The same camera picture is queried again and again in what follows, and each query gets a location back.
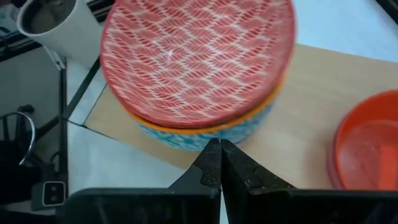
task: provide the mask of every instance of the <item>stacked bowls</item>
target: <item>stacked bowls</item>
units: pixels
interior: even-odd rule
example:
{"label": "stacked bowls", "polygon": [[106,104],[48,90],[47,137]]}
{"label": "stacked bowls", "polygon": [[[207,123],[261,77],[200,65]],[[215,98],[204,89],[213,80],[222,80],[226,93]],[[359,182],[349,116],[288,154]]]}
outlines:
{"label": "stacked bowls", "polygon": [[101,65],[144,132],[200,151],[211,138],[239,144],[264,120],[294,37],[290,0],[120,0]]}

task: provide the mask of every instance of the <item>red bowl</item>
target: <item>red bowl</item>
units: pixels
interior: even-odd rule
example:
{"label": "red bowl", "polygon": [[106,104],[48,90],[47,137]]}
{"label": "red bowl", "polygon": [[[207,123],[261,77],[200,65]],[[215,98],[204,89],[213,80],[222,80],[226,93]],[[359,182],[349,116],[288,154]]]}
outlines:
{"label": "red bowl", "polygon": [[161,126],[225,123],[260,104],[289,63],[290,0],[116,1],[101,66],[126,109]]}
{"label": "red bowl", "polygon": [[398,90],[364,100],[344,118],[328,168],[337,188],[398,189]]}

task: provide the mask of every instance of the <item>orange bowl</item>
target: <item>orange bowl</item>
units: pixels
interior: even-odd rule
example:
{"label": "orange bowl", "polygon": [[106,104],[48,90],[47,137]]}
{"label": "orange bowl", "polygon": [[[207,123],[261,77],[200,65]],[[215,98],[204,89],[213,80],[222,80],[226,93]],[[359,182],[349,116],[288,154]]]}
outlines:
{"label": "orange bowl", "polygon": [[337,186],[398,189],[398,90],[358,104],[338,128],[330,156],[329,171]]}

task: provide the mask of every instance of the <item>table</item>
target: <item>table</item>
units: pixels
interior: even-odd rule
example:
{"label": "table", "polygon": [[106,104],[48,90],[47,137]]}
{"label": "table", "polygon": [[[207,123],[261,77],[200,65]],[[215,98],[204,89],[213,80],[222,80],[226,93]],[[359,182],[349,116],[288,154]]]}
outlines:
{"label": "table", "polygon": [[[313,1],[297,0],[295,8],[298,44],[398,62],[398,26],[376,2],[330,0],[314,5]],[[90,85],[88,92],[94,89]],[[103,91],[104,83],[97,89]],[[88,94],[87,98],[93,100],[86,104],[95,104],[95,96]],[[87,109],[78,106],[76,110]],[[83,118],[71,119],[68,124],[71,194],[88,187],[167,187],[183,173],[184,169],[159,161],[140,149],[88,130],[81,125],[90,111],[76,113],[82,113]],[[319,186],[327,187],[326,181]]]}

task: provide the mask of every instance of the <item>white mug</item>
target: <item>white mug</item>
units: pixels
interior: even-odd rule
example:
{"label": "white mug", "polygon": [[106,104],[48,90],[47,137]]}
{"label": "white mug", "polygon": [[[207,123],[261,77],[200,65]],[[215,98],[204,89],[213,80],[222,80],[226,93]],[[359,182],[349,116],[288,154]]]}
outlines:
{"label": "white mug", "polygon": [[102,27],[98,24],[85,0],[75,0],[69,16],[47,32],[34,34],[23,26],[23,18],[29,6],[37,0],[28,0],[17,17],[19,31],[60,55],[75,60],[90,69],[100,55]]}

